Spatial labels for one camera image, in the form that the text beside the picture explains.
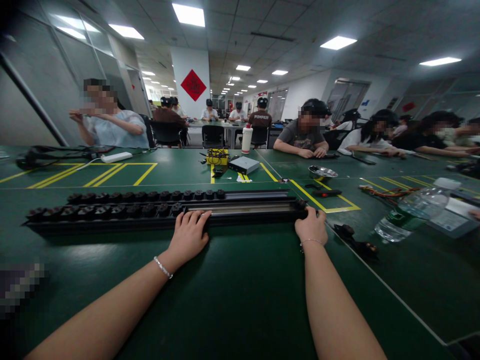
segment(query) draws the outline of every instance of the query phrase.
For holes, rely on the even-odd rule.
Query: silver bracelet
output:
[[[170,273],[167,271],[167,269],[166,269],[166,268],[164,268],[164,266],[163,266],[163,265],[160,263],[160,261],[157,259],[157,257],[156,257],[156,256],[153,258],[153,260],[155,260],[155,261],[156,261],[156,263],[157,263],[157,264],[158,264],[158,266],[160,267],[160,270],[162,270],[162,271],[163,271],[163,273],[166,275],[166,277],[167,277],[167,278],[171,279],[171,278],[173,278],[173,277],[174,277],[174,275],[173,275],[173,274],[170,274]]]

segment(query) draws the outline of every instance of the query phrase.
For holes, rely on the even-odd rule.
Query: black t-shirt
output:
[[[447,147],[437,135],[423,135],[417,132],[402,134],[394,138],[391,144],[398,149],[404,150],[415,150],[422,146],[437,149],[445,149]]]

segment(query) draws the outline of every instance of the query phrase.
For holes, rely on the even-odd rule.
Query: bottle cap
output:
[[[438,186],[440,188],[449,189],[449,190],[456,190],[462,185],[460,181],[452,180],[446,177],[439,177],[433,185]]]

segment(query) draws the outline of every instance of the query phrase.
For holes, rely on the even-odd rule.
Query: white bottle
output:
[[[249,154],[250,153],[250,143],[252,142],[252,133],[254,130],[252,129],[251,124],[247,124],[243,128],[243,138],[241,140],[241,153],[242,154]]]
[[[439,177],[433,186],[423,188],[405,197],[375,226],[375,231],[392,243],[402,241],[420,225],[438,216],[449,203],[450,192],[461,183]]]

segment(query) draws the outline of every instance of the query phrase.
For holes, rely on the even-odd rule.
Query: sign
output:
[[[195,71],[193,71],[193,69],[188,73],[180,86],[195,102],[207,88]]]

